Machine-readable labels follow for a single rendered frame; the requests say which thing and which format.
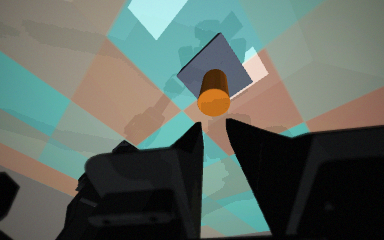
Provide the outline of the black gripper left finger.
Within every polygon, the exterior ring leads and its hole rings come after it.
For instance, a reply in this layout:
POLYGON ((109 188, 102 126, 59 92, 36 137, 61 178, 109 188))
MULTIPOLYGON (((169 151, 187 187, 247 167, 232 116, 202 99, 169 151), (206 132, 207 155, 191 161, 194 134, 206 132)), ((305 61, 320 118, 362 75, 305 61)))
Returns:
POLYGON ((204 142, 196 122, 169 147, 95 155, 85 173, 102 198, 106 193, 172 189, 188 239, 201 236, 204 142))

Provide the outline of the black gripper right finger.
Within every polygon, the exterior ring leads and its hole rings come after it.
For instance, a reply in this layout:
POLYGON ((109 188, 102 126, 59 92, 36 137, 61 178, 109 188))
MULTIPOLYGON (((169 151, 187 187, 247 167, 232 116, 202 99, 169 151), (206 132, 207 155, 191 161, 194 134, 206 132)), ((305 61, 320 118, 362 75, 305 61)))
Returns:
POLYGON ((228 118, 226 131, 272 235, 297 234, 322 162, 384 156, 384 125, 291 138, 228 118))

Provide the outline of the orange cylinder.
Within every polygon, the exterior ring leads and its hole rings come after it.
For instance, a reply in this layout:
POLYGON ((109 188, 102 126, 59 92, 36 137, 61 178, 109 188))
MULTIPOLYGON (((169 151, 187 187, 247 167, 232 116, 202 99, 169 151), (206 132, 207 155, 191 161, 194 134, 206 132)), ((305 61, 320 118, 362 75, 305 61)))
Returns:
POLYGON ((197 104, 208 116, 220 116, 229 109, 227 77, 223 71, 212 69, 204 75, 197 104))

